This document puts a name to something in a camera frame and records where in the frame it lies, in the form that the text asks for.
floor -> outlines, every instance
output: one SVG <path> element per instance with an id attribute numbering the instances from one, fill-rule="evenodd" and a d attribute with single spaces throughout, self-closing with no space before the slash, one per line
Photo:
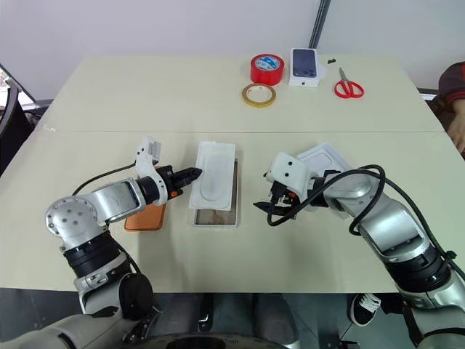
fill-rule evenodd
<path id="1" fill-rule="evenodd" d="M 163 305 L 170 294 L 158 294 Z M 400 315 L 382 311 L 367 327 L 351 325 L 347 318 L 346 294 L 285 294 L 294 313 L 303 349 L 335 348 L 343 340 L 360 343 L 360 348 L 414 348 Z M 248 294 L 220 294 L 215 297 L 214 332 L 252 334 L 251 297 Z M 0 342 L 41 329 L 63 317 L 81 313 L 75 292 L 0 289 Z"/>

person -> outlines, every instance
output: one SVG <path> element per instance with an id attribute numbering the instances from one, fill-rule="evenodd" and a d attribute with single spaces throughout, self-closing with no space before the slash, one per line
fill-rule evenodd
<path id="1" fill-rule="evenodd" d="M 428 104 L 465 157 L 465 62 L 446 69 L 440 77 L 437 96 Z"/>

red scissors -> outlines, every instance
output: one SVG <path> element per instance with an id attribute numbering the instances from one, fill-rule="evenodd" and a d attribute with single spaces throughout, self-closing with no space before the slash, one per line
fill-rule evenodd
<path id="1" fill-rule="evenodd" d="M 341 80 L 334 86 L 334 93 L 340 98 L 360 98 L 365 94 L 365 90 L 356 82 L 350 81 L 342 68 L 339 68 Z"/>

black sneaker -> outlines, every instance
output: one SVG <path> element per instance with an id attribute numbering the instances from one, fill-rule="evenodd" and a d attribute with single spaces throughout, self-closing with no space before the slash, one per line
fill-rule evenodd
<path id="1" fill-rule="evenodd" d="M 360 327 L 368 325 L 375 317 L 381 300 L 373 293 L 359 293 L 349 309 L 350 321 Z"/>

